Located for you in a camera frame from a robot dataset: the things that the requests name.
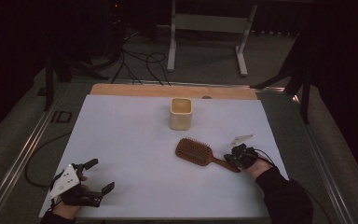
dark background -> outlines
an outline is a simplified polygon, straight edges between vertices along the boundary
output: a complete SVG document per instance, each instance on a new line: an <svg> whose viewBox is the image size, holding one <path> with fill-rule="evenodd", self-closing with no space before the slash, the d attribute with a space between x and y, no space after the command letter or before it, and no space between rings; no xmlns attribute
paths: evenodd
<svg viewBox="0 0 358 224"><path fill-rule="evenodd" d="M246 15L242 15L243 6L235 6L248 4L211 0L194 10L197 1L178 2L178 12L236 17ZM49 46L87 62L91 54L101 54L103 47L96 38L107 32L114 34L114 50L127 25L157 39L157 24L170 24L171 1L92 3L0 0L0 121L33 86L34 76L45 66ZM107 28L117 21L122 26ZM358 161L358 1L264 2L255 15L253 30L257 34L299 34L282 71L299 65L311 67L312 85L318 87Z"/></svg>

hand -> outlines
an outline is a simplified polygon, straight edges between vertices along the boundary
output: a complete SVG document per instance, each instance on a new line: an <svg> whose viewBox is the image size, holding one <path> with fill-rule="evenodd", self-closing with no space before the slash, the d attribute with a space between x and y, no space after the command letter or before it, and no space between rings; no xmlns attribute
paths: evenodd
<svg viewBox="0 0 358 224"><path fill-rule="evenodd" d="M82 176L81 180L85 181L87 180L87 178L85 176ZM90 188L87 187L86 185L82 185L81 187L84 188L85 190L90 190ZM57 216L73 220L76 218L76 215L81 208L82 206L66 205L64 202L60 202L54 207L52 213Z"/></svg>
<svg viewBox="0 0 358 224"><path fill-rule="evenodd" d="M263 159L267 159L258 153L257 156ZM272 167L271 164L269 164L268 162L257 159L251 167L247 169L243 169L243 171L251 175L254 179L257 179L261 174L269 170L271 167Z"/></svg>

brown hairbrush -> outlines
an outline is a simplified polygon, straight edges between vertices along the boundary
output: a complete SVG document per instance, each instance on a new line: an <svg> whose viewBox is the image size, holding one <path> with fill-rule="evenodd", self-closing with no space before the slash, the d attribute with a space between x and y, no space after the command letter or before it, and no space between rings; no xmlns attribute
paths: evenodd
<svg viewBox="0 0 358 224"><path fill-rule="evenodd" d="M176 147L175 153L178 157L200 166L206 166L210 162L215 162L232 172L239 173L241 171L230 163L214 157L208 145L191 138L182 138Z"/></svg>

cup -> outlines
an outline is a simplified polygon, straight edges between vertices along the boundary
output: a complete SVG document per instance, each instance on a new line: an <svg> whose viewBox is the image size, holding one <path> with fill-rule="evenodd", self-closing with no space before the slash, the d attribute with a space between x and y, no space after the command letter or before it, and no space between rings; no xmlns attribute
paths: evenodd
<svg viewBox="0 0 358 224"><path fill-rule="evenodd" d="M173 130L185 131L190 128L193 106L188 98L171 99L170 127Z"/></svg>

table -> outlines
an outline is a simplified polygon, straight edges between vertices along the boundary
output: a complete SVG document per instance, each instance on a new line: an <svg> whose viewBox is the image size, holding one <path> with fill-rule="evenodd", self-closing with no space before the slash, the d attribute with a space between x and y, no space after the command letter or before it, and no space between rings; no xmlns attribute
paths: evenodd
<svg viewBox="0 0 358 224"><path fill-rule="evenodd" d="M205 95L213 99L202 99ZM173 96L192 98L188 131L169 128ZM246 144L265 150L287 178L263 106L252 90L97 84L83 104L57 173L69 163L97 158L100 163L85 173L87 185L98 190L116 182L101 207L85 207L79 218L267 217L263 193L250 176L214 163L198 166L174 154L179 140L188 136L210 145L222 159L235 136L249 133L255 137ZM46 201L40 216L48 206Z"/></svg>
<svg viewBox="0 0 358 224"><path fill-rule="evenodd" d="M240 67L240 75L246 77L248 71L243 57L243 49L246 40L251 31L252 22L257 10L255 3L247 18L230 18L230 17L216 17L205 15L190 15L176 13L176 0L172 0L172 15L171 15L171 44L170 52L168 54L167 70L173 71L175 65L176 54L176 29L198 30L198 31L214 31L243 34L241 43L235 47L238 65Z"/></svg>

